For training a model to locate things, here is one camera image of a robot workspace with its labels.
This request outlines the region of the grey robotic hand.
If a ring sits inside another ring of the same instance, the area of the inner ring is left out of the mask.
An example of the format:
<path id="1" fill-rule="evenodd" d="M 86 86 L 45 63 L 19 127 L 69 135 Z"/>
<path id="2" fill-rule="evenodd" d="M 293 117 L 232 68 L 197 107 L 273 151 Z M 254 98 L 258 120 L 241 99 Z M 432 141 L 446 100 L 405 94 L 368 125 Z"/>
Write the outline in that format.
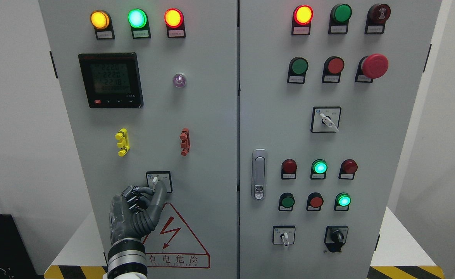
<path id="1" fill-rule="evenodd" d="M 111 200 L 110 241 L 114 245 L 125 238 L 141 239 L 158 226 L 167 196 L 162 180 L 153 187 L 129 185 Z"/>

